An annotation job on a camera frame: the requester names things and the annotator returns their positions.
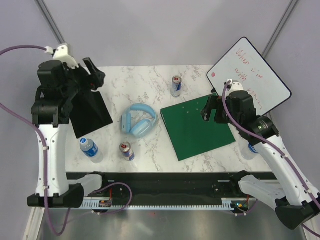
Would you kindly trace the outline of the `black canvas bag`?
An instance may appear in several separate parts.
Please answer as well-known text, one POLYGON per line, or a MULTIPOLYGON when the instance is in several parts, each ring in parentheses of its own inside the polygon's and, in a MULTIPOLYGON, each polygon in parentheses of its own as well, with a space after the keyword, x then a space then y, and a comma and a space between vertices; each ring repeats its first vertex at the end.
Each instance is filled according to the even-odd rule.
POLYGON ((113 123, 101 93, 91 90, 81 91, 72 100, 70 120, 77 139, 113 123))

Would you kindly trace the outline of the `energy drink can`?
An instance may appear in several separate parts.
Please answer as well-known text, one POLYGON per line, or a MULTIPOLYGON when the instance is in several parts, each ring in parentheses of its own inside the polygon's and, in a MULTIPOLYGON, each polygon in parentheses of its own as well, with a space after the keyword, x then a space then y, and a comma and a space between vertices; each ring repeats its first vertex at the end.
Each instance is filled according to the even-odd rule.
POLYGON ((132 146, 129 142, 127 142, 127 141, 122 142, 119 145, 119 150, 120 150, 121 154, 123 155, 123 157, 125 157, 125 159, 127 161, 130 162, 135 158, 135 153, 134 153, 132 146))
POLYGON ((174 76, 171 83, 171 95, 173 97, 179 97, 182 89, 182 78, 180 76, 174 76))

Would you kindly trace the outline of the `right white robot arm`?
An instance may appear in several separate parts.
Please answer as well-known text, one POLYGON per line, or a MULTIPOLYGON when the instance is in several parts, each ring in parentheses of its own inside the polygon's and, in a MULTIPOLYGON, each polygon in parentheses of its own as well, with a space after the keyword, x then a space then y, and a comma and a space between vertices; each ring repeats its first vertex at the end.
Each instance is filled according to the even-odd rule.
POLYGON ((200 112, 205 122, 215 110, 214 122, 233 125, 239 135, 269 165, 281 188, 257 179, 247 171, 231 176, 229 191, 235 197, 250 195, 272 208, 281 223, 290 230, 320 213, 320 191, 314 187, 290 159, 280 133, 266 116, 260 116, 252 96, 244 90, 228 96, 210 95, 200 112))

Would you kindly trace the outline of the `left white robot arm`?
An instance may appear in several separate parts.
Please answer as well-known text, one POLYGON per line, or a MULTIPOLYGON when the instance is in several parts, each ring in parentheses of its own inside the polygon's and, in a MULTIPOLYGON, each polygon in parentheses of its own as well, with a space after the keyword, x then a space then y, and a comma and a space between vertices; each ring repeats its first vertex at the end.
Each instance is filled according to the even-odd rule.
POLYGON ((39 147, 39 181, 27 198, 30 207, 79 208, 84 197, 94 192, 99 197, 110 191, 99 174, 68 180, 66 173, 67 133, 72 128, 77 138, 93 133, 113 120, 99 88, 105 73, 86 57, 76 68, 59 60, 39 65, 31 108, 39 147))

